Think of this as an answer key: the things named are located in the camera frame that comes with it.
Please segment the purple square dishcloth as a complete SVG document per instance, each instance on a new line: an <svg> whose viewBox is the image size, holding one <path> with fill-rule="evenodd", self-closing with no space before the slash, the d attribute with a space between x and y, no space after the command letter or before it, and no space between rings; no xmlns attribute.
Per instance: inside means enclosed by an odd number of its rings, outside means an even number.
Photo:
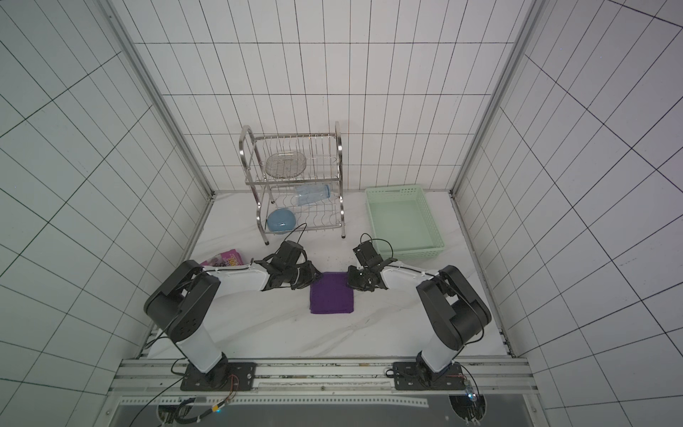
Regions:
<svg viewBox="0 0 683 427"><path fill-rule="evenodd" d="M325 272L311 285L309 292L311 314L350 314L354 311L354 293L348 287L346 272Z"/></svg>

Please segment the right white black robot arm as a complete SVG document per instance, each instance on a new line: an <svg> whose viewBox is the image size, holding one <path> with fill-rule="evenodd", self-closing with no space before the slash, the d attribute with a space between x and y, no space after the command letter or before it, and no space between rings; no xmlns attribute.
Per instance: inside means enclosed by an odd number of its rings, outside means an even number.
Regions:
<svg viewBox="0 0 683 427"><path fill-rule="evenodd" d="M393 258L350 266L347 286L357 291L388 290L392 281L415 284L433 336L414 362L395 362L386 371L396 390L464 390L473 399L478 386L455 359L471 343L483 339L493 316L462 272L448 265L437 272L407 266Z"/></svg>

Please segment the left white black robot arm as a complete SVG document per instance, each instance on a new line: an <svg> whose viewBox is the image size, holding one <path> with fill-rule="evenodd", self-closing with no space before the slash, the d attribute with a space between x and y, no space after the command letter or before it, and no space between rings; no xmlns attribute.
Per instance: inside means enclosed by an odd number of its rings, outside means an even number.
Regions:
<svg viewBox="0 0 683 427"><path fill-rule="evenodd" d="M182 391L250 391L256 364L229 361L205 326L213 301L284 285L304 289L321 278L302 245L286 240L275 253L248 265L222 268L187 260L152 293L143 310L189 363L181 375Z"/></svg>

